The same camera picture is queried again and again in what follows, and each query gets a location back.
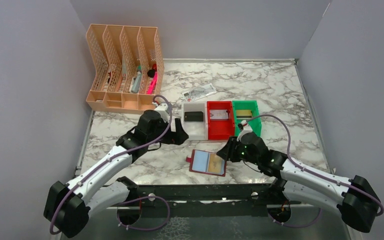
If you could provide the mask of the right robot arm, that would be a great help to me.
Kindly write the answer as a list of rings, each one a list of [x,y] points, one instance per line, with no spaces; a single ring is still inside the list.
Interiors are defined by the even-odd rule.
[[[346,225],[362,233],[369,233],[375,218],[384,211],[365,178],[356,175],[350,179],[307,166],[269,149],[253,132],[231,136],[216,154],[225,161],[254,164],[259,172],[274,177],[268,196],[276,204],[284,200],[310,204],[339,214]]]

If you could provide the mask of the red leather card holder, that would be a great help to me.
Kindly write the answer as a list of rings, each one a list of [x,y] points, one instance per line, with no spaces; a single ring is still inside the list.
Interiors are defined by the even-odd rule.
[[[219,177],[226,175],[226,161],[214,152],[194,149],[185,161],[189,163],[190,172]]]

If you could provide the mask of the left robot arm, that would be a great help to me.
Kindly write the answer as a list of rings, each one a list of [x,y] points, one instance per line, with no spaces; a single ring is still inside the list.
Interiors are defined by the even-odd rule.
[[[74,237],[93,214],[116,203],[135,203],[137,191],[124,182],[104,185],[149,152],[150,145],[182,145],[188,138],[180,119],[173,118],[167,104],[145,110],[137,125],[120,136],[98,163],[78,177],[66,183],[56,181],[50,187],[43,212],[50,222],[50,234]]]

